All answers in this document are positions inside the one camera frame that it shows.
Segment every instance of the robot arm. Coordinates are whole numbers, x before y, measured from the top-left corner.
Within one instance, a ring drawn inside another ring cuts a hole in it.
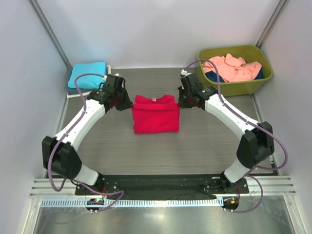
[[[217,90],[214,87],[204,88],[196,74],[186,74],[186,76],[181,78],[181,82],[183,85],[179,87],[179,105],[181,108],[197,106],[213,114],[240,139],[236,152],[237,159],[220,175],[221,185],[224,190],[232,190],[251,168],[274,153],[273,139],[242,121],[231,112],[221,102]],[[268,122],[258,123],[258,121],[240,112],[229,102],[225,102],[247,121],[259,125],[272,133],[272,127]]]
[[[103,188],[102,174],[83,165],[77,150],[81,141],[96,121],[113,107],[116,107],[119,111],[126,110],[132,107],[132,102],[130,102],[125,88],[124,78],[108,75],[103,89],[94,90],[87,97],[86,110],[82,108],[73,120],[62,131],[57,133],[55,137],[47,136],[42,141],[44,168],[48,169],[48,161],[52,149],[65,134],[65,138],[59,144],[54,155],[52,171],[64,178],[83,182],[92,186],[95,190],[101,191]]]

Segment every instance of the red cloth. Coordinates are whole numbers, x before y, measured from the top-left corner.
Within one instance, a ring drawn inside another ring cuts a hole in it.
[[[135,133],[178,132],[180,128],[180,108],[172,95],[164,95],[155,101],[137,95],[132,116]]]

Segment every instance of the blue towel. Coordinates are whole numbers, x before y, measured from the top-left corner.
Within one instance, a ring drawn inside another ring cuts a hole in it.
[[[74,65],[72,74],[68,81],[68,88],[76,89],[75,79],[85,73],[97,73],[100,75],[106,74],[105,62],[92,62]],[[99,76],[84,76],[77,80],[77,85],[81,89],[97,89],[99,84],[103,82],[103,78]]]
[[[216,73],[214,73],[214,72],[207,72],[206,77],[213,82],[217,82]],[[225,83],[224,79],[221,76],[219,76],[219,78],[220,78],[220,83]],[[255,79],[263,79],[262,68],[260,69],[260,71],[259,71],[259,73]]]

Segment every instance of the green laundry basket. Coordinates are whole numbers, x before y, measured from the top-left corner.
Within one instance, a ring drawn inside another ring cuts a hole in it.
[[[273,70],[268,60],[265,58],[262,51],[258,47],[255,47],[253,45],[204,49],[199,52],[198,59],[210,59],[215,56],[226,56],[228,53],[230,53],[235,58],[242,57],[246,61],[246,63],[255,61],[261,63],[263,70],[263,79],[221,83],[220,87],[223,96],[253,94],[261,87],[261,85],[263,85],[272,77]],[[217,83],[209,80],[206,77],[202,63],[204,62],[200,62],[200,65],[198,66],[196,72],[199,80],[202,82],[204,87],[213,86],[217,88]]]

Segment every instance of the stack of folded clothes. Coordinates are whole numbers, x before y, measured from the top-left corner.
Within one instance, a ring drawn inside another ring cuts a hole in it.
[[[80,96],[75,86],[75,79],[85,73],[96,73],[105,76],[111,74],[111,66],[106,65],[105,62],[92,62],[76,64],[73,70],[67,70],[68,84],[65,89],[68,98]],[[101,83],[105,83],[105,78],[99,76],[84,76],[77,80],[77,85],[84,96],[87,96],[92,90],[98,89]]]
[[[216,56],[209,60],[216,65],[221,83],[263,78],[262,65],[259,62],[246,63],[243,58],[234,58],[231,54],[227,54],[226,57]],[[204,62],[202,66],[206,77],[217,82],[214,67],[209,62]]]

